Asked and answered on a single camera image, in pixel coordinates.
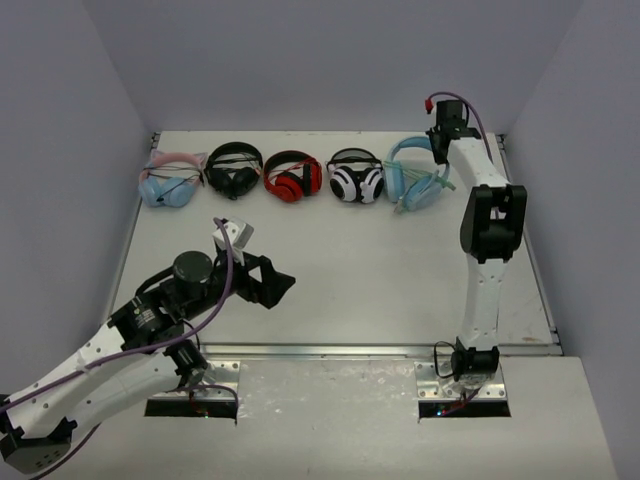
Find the light blue over-ear headphones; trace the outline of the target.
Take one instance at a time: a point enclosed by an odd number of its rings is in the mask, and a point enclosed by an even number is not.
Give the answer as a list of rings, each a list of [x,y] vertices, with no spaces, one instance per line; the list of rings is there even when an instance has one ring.
[[[419,149],[431,153],[427,136],[410,136],[394,144],[382,162],[388,199],[395,205],[394,212],[414,212],[432,205],[443,190],[456,190],[450,181],[450,165],[433,171],[410,166],[398,155],[404,150]]]

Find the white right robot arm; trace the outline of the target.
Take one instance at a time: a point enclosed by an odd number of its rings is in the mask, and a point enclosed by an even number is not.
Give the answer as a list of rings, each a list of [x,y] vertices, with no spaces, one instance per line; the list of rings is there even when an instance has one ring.
[[[522,243],[528,194],[496,167],[481,121],[475,127],[469,124],[478,114],[467,100],[436,92],[425,100],[425,110],[435,115],[427,131],[435,163],[453,168],[469,192],[459,233],[468,265],[465,313],[453,345],[451,372],[443,378],[461,391],[478,390],[498,370],[502,282]]]

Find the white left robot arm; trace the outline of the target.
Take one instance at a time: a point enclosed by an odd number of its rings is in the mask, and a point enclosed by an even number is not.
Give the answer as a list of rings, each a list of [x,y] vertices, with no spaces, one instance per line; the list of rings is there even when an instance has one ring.
[[[231,295],[270,309],[294,285],[266,256],[244,262],[200,251],[178,255],[146,280],[75,354],[1,399],[1,456],[22,474],[61,461],[75,438],[155,394],[190,390],[209,362],[188,321]]]

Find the white black headphones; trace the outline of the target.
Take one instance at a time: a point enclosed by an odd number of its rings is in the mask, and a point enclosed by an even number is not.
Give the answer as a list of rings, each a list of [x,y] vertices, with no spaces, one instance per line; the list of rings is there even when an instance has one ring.
[[[333,195],[343,202],[370,204],[384,189],[382,162],[366,149],[339,150],[326,163],[326,169]]]

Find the red black headphones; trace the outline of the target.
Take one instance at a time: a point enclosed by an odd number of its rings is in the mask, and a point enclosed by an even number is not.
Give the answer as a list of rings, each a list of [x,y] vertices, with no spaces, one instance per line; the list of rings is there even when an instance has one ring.
[[[297,150],[278,152],[267,159],[263,169],[265,189],[286,203],[317,194],[322,187],[320,163]]]

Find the pink blue cat-ear headphones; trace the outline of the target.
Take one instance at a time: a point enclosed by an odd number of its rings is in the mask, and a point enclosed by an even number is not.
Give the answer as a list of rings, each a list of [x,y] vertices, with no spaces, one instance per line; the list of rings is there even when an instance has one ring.
[[[138,192],[150,207],[181,208],[204,185],[206,153],[163,153],[152,149],[139,175]]]

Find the aluminium table edge rail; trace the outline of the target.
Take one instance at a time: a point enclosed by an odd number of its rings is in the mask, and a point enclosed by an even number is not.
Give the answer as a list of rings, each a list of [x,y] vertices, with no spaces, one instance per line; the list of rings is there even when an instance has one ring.
[[[204,352],[215,357],[398,357],[426,358],[433,344],[330,344],[330,343],[219,343],[203,342]],[[559,344],[503,344],[501,356],[563,356]]]

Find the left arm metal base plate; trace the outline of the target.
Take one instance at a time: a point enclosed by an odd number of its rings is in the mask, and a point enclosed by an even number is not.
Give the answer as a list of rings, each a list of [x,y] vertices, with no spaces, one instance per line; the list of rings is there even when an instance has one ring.
[[[214,358],[199,384],[157,394],[147,400],[145,417],[238,419],[240,360]]]

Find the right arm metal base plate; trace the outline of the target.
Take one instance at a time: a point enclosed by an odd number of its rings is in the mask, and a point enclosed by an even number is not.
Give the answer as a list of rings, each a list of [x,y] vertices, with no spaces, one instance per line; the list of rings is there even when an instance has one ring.
[[[491,378],[455,381],[438,376],[435,363],[427,360],[416,361],[414,373],[420,420],[511,416],[501,367]]]

